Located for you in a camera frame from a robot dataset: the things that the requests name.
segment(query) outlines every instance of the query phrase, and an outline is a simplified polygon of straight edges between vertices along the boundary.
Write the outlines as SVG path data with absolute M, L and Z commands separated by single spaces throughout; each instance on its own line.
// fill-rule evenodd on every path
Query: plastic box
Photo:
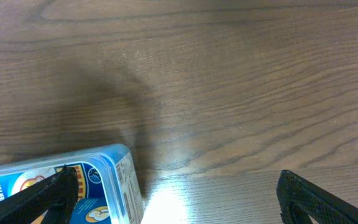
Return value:
M 106 199 L 111 223 L 140 223 L 143 204 L 129 149 L 122 144 L 68 152 L 0 166 L 0 200 L 58 172 L 74 167 L 79 198 Z

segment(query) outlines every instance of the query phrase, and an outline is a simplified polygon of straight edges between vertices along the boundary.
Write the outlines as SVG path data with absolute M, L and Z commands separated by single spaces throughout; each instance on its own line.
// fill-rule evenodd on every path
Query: wooden table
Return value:
M 145 192 L 351 172 L 358 1 L 0 0 L 0 164 L 115 142 Z

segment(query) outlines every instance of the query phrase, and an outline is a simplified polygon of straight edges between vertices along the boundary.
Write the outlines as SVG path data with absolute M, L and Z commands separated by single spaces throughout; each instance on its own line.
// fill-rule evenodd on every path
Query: brown wood grain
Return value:
M 294 170 L 358 207 L 358 165 Z M 153 180 L 142 223 L 282 223 L 279 171 Z
M 0 164 L 141 179 L 358 164 L 358 1 L 0 0 Z

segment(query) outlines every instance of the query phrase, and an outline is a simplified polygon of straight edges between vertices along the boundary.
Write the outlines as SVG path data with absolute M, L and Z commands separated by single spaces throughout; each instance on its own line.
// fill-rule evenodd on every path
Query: plastic container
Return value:
M 143 204 L 131 152 L 122 144 L 68 152 L 0 166 L 0 200 L 74 167 L 79 198 L 105 198 L 111 223 L 140 223 Z

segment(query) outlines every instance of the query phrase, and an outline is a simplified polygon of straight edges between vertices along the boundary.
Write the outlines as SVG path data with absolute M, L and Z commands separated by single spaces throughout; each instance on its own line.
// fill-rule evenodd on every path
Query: cartoon face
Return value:
M 20 187 L 20 191 L 30 187 L 31 185 L 34 185 L 35 183 L 40 182 L 41 180 L 44 180 L 45 177 L 38 175 L 37 177 L 27 179 L 23 182 L 22 186 Z
M 107 206 L 95 208 L 90 211 L 86 216 L 85 220 L 90 223 L 96 223 L 103 221 L 109 217 L 109 209 Z

